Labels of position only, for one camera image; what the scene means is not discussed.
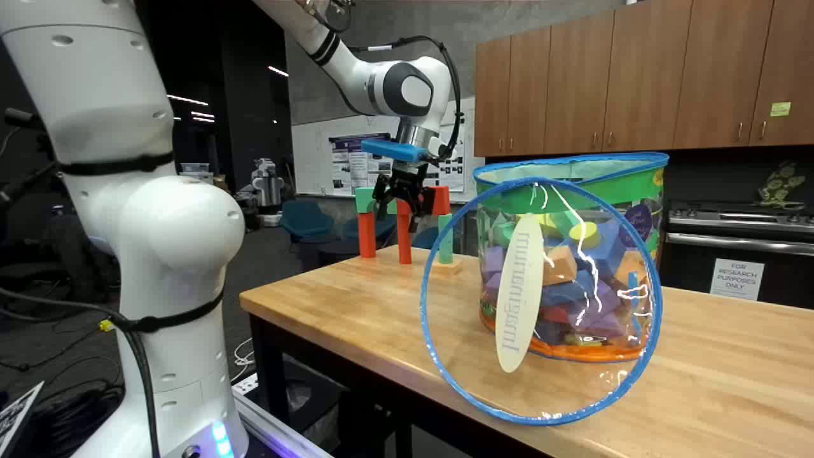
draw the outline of wooden cabinet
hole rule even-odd
[[[695,0],[677,148],[747,145],[773,0]]]
[[[511,36],[508,154],[544,152],[551,31]]]
[[[814,143],[814,0],[775,0],[770,17],[749,137]]]
[[[607,150],[669,148],[678,114],[691,0],[616,9],[604,107]]]
[[[474,154],[505,154],[508,148],[508,39],[474,50]]]
[[[548,105],[544,145],[548,152],[595,150],[604,128],[613,14],[551,27]]]

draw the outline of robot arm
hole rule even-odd
[[[426,150],[430,139],[440,131],[452,93],[450,68],[443,60],[430,56],[380,63],[356,59],[350,47],[318,19],[330,0],[253,2],[291,36],[318,65],[322,65],[352,112],[408,119],[405,121],[408,130],[399,134],[399,143],[408,143],[421,152],[413,161],[443,161],[443,150]]]

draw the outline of wooden table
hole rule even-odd
[[[516,397],[518,410],[556,401],[547,383],[547,378],[556,383],[551,373],[558,372],[548,372],[556,362],[534,357],[530,373],[511,383],[494,377],[494,352],[478,322],[478,266],[471,256],[454,259],[461,270],[435,274],[430,290],[431,331],[454,377],[486,397],[496,393],[508,405]],[[466,449],[516,442],[522,444],[516,449],[548,455],[814,453],[814,313],[808,310],[665,287],[660,344],[628,397],[574,425],[513,428],[474,413],[436,377],[420,335],[421,261],[420,250],[408,266],[396,261],[396,250],[380,250],[377,259],[347,259],[240,292],[240,307],[252,313],[258,339],[253,341],[256,362],[265,364],[258,377],[275,364],[265,362],[268,349],[261,346],[284,352],[294,344],[307,346],[302,354],[310,364],[322,362],[318,369],[327,377],[330,367],[352,367],[343,383],[371,391],[377,383],[368,377],[388,383],[378,390],[383,401],[412,410],[408,416],[424,420],[430,432],[454,435],[458,425],[444,425],[461,421],[466,432],[450,442]],[[600,373],[602,364],[579,367],[576,378]]]

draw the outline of appliance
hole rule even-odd
[[[724,274],[726,294],[814,307],[814,212],[801,204],[669,200],[664,284],[719,292]]]

